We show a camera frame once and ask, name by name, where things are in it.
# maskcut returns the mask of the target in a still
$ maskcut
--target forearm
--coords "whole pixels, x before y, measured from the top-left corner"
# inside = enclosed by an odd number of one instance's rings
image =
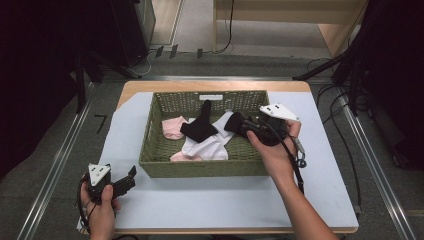
[[[337,239],[296,186],[293,175],[273,177],[297,239]]]

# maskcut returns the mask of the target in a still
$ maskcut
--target pink sock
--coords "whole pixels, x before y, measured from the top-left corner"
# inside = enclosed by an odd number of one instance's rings
[[[171,162],[181,162],[181,161],[202,161],[199,155],[189,157],[184,155],[182,152],[177,152],[171,156]]]
[[[184,134],[180,132],[180,129],[183,123],[187,123],[187,121],[183,118],[183,116],[180,116],[178,118],[163,120],[162,121],[163,135],[166,138],[172,139],[172,140],[178,140],[182,138]]]

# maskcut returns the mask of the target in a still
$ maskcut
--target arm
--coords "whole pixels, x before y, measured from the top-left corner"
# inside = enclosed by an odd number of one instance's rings
[[[87,182],[82,184],[81,202],[86,206],[87,214],[89,214],[91,240],[110,240],[113,238],[115,232],[114,209],[119,210],[121,207],[116,199],[112,200],[112,197],[113,187],[106,185],[102,192],[102,204],[96,205],[90,200]]]
[[[298,137],[300,122],[286,121],[289,135]],[[287,209],[297,239],[337,239],[337,236],[318,215],[300,192],[293,179],[293,168],[288,154],[281,144],[274,147],[263,145],[252,131],[247,132],[252,146],[261,154],[265,168],[274,181]],[[289,137],[284,139],[292,154],[296,148]]]

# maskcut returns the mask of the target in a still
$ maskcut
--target white label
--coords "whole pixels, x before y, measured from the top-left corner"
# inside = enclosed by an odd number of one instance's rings
[[[222,94],[219,95],[199,95],[199,100],[211,100],[211,101],[219,101],[224,99],[224,96]]]

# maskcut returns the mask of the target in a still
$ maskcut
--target black curtain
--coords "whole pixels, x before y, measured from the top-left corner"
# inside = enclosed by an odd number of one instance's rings
[[[25,160],[75,96],[72,49],[48,1],[0,7],[0,176]]]

